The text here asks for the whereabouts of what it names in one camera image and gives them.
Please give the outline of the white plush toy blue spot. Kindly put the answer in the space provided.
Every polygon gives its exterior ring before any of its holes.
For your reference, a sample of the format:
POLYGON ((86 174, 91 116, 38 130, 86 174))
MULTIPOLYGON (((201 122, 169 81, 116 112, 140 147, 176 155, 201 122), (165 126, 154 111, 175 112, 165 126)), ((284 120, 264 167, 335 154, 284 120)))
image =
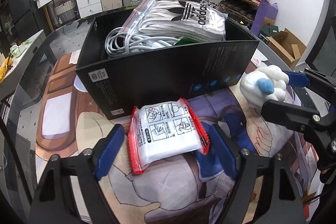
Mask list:
POLYGON ((268 100, 284 102, 289 76, 276 65, 259 67, 243 76, 240 91, 256 108, 262 108, 268 100))

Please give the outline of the red white packet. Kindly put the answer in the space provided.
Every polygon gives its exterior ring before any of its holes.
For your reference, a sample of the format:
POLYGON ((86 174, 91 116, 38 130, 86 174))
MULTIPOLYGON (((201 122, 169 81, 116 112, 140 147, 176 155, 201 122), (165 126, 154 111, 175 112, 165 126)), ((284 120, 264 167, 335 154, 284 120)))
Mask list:
POLYGON ((127 139, 134 174, 155 161, 192 151, 206 155, 210 149, 210 138, 184 98, 135 106, 127 139))

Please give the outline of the bagged white adidas socks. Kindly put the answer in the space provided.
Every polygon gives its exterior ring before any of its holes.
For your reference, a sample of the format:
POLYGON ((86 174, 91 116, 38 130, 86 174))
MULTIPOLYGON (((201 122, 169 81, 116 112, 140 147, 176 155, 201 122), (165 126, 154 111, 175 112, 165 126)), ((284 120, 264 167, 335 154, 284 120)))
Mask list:
POLYGON ((200 42, 223 42, 226 18, 204 3, 143 0, 130 14, 121 32, 151 36, 189 37, 200 42))

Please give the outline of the open cardboard box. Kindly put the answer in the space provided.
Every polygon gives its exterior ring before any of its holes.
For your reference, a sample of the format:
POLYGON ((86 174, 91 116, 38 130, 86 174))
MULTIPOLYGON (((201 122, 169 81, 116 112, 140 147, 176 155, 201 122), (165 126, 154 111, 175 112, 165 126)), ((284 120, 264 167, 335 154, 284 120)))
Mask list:
POLYGON ((287 28, 267 37, 268 46, 290 69, 294 69, 306 50, 306 45, 287 28))

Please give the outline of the purple bag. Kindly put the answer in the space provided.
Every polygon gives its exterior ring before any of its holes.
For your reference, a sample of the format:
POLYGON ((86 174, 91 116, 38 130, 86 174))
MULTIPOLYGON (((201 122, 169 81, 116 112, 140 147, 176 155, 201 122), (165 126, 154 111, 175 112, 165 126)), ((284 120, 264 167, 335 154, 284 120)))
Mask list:
POLYGON ((263 27, 264 19, 275 20, 278 14, 278 3, 270 3, 268 0, 261 0, 252 23, 250 31, 258 36, 263 27))

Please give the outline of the black cardboard storage box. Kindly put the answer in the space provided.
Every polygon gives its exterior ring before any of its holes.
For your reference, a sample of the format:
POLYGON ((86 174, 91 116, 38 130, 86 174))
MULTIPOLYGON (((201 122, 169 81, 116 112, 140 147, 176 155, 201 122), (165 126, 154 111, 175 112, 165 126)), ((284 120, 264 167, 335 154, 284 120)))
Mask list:
POLYGON ((259 41, 232 19, 223 42, 193 43, 109 57, 105 38, 131 15, 127 9, 94 18, 84 40, 76 74, 108 119, 130 115, 134 107, 190 99, 235 85, 259 41))

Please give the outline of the green packaged item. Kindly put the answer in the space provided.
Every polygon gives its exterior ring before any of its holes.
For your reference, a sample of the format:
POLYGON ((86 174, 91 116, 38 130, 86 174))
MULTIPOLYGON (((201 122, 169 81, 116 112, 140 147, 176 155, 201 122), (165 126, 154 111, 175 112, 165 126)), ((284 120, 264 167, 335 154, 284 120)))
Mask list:
POLYGON ((201 42, 198 40, 192 39, 192 38, 183 37, 178 42, 176 42, 174 46, 183 46, 183 45, 198 44, 198 43, 201 43, 201 42))

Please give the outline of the yellow bag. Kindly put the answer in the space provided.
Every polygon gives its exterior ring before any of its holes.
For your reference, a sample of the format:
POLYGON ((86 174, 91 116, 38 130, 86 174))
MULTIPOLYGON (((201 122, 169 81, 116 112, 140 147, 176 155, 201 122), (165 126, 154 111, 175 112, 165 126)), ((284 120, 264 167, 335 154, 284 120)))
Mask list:
POLYGON ((11 56, 7 57, 0 67, 0 82, 2 82, 13 65, 11 56))

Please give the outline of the grey coffee table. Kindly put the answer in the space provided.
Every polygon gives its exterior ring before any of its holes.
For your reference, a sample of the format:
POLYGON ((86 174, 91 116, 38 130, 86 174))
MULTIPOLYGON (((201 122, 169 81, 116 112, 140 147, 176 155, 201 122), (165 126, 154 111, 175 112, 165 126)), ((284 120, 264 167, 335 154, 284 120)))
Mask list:
POLYGON ((29 63, 45 39, 46 36, 44 30, 40 30, 29 38, 30 43, 27 45, 26 50, 14 60, 13 67, 9 70, 4 80, 1 82, 0 100, 4 100, 15 92, 15 89, 17 88, 29 63))

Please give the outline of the black refrigerator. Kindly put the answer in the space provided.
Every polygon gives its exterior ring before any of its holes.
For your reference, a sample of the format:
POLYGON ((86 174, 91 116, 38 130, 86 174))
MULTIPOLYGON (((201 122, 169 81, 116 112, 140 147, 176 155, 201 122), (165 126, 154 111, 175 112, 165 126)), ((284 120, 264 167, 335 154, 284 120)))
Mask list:
POLYGON ((51 33, 44 10, 37 7, 35 0, 8 0, 11 17, 20 41, 24 41, 40 30, 51 33))

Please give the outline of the woven laundry basket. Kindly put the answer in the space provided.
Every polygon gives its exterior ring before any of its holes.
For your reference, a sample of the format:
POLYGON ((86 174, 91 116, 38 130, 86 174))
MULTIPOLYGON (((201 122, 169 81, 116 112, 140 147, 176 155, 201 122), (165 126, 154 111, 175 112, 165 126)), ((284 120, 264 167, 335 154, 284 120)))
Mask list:
POLYGON ((60 2, 59 5, 54 8, 54 13, 60 25, 73 22, 78 18, 76 1, 69 0, 60 2))

